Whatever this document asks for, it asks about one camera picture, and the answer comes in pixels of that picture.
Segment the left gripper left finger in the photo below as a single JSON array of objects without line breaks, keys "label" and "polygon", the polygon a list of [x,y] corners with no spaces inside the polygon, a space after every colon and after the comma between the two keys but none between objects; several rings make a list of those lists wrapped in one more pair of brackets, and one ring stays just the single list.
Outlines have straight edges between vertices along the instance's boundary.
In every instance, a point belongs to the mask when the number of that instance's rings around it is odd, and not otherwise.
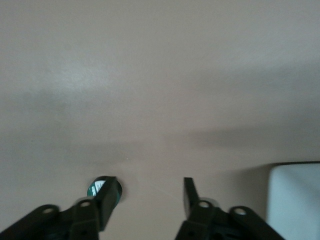
[{"label": "left gripper left finger", "polygon": [[88,188],[93,195],[68,209],[45,204],[7,227],[2,240],[98,240],[118,204],[118,179],[100,176]]}]

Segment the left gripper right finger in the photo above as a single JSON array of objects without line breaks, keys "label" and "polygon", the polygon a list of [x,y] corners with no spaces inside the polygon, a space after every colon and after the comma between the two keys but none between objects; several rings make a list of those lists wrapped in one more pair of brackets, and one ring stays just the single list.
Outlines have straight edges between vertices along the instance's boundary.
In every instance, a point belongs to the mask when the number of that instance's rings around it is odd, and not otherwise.
[{"label": "left gripper right finger", "polygon": [[193,178],[183,179],[186,220],[176,240],[282,240],[283,237],[246,206],[223,211],[217,202],[199,197]]}]

